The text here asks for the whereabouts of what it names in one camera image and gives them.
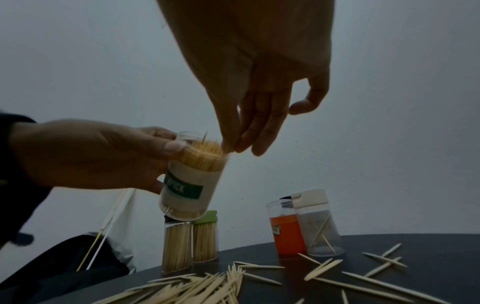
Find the dark tabletop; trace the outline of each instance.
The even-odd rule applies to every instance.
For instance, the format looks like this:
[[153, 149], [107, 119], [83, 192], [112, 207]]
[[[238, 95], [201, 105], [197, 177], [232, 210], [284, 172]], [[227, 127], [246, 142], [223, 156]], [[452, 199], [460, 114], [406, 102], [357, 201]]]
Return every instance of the dark tabletop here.
[[[480, 303], [480, 235], [478, 234], [381, 234], [350, 235], [342, 237], [346, 254], [339, 256], [343, 262], [321, 275], [323, 278], [373, 288], [410, 298], [415, 303], [427, 303], [419, 298], [382, 288], [380, 286], [347, 277], [343, 271], [365, 274], [382, 263], [366, 257], [362, 252], [382, 255], [397, 243], [400, 249], [389, 257], [402, 257], [408, 269], [390, 267], [374, 275], [374, 279], [424, 292], [450, 303]], [[243, 279], [239, 295], [240, 303], [295, 303], [305, 298], [305, 303], [343, 303], [341, 289], [316, 280], [304, 281], [305, 275], [316, 264], [300, 256], [278, 256], [273, 243], [241, 247], [220, 252], [219, 259], [196, 264], [188, 271], [171, 275], [225, 271], [233, 261], [263, 265], [281, 265], [285, 269], [249, 269], [248, 272], [277, 280], [283, 286]], [[120, 277], [44, 303], [92, 303], [120, 293], [127, 288], [145, 284], [162, 277], [161, 268], [155, 267]], [[394, 303], [373, 295], [345, 289], [348, 302]]]

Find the green lid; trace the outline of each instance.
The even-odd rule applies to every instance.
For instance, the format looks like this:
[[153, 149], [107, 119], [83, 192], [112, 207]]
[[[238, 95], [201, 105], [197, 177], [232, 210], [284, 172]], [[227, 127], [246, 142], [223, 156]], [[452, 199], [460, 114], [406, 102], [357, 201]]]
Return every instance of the green lid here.
[[218, 222], [219, 218], [217, 217], [217, 211], [216, 210], [209, 210], [205, 213], [204, 216], [199, 218], [196, 221], [193, 221], [193, 224], [205, 224], [205, 223], [215, 223]]

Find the black bag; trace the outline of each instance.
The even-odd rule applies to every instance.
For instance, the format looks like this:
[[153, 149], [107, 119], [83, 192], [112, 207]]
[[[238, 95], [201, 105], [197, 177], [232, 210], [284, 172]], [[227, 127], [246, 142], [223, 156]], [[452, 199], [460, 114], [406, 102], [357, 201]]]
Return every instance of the black bag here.
[[127, 275], [128, 267], [114, 255], [106, 241], [88, 271], [84, 269], [97, 250], [101, 238], [92, 248], [89, 258], [76, 272], [95, 240], [80, 235], [50, 248], [22, 269], [0, 283], [1, 303], [38, 303], [69, 292]]

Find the white wall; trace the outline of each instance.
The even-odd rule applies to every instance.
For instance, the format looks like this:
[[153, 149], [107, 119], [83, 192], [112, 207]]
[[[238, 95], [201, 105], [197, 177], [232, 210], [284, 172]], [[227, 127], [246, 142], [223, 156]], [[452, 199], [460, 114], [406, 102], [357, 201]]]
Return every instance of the white wall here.
[[[220, 246], [272, 241], [265, 204], [327, 190], [341, 234], [480, 232], [480, 2], [338, 0], [331, 90], [268, 153], [231, 158], [211, 204]], [[220, 137], [212, 106], [153, 0], [0, 2], [0, 108]], [[306, 82], [293, 90], [304, 97]], [[118, 191], [57, 189], [0, 252], [0, 280], [101, 224]], [[114, 231], [159, 265], [163, 215], [138, 191]]]

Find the clear plastic container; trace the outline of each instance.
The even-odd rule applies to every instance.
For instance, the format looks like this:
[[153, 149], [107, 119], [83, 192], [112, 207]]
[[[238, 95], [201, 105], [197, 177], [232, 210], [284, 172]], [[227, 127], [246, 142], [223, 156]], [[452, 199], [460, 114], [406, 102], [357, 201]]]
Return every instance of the clear plastic container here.
[[219, 257], [219, 230], [216, 210], [209, 210], [193, 222], [193, 262], [211, 261]]
[[291, 196], [307, 253], [335, 256], [345, 252], [323, 189], [312, 189]]
[[276, 200], [267, 204], [266, 210], [277, 252], [279, 254], [305, 253], [304, 239], [292, 200]]
[[169, 273], [192, 265], [192, 224], [165, 216], [161, 270]]
[[171, 218], [196, 220], [207, 211], [230, 155], [216, 141], [193, 132], [180, 132], [176, 140], [187, 147], [180, 159], [168, 162], [159, 205]]

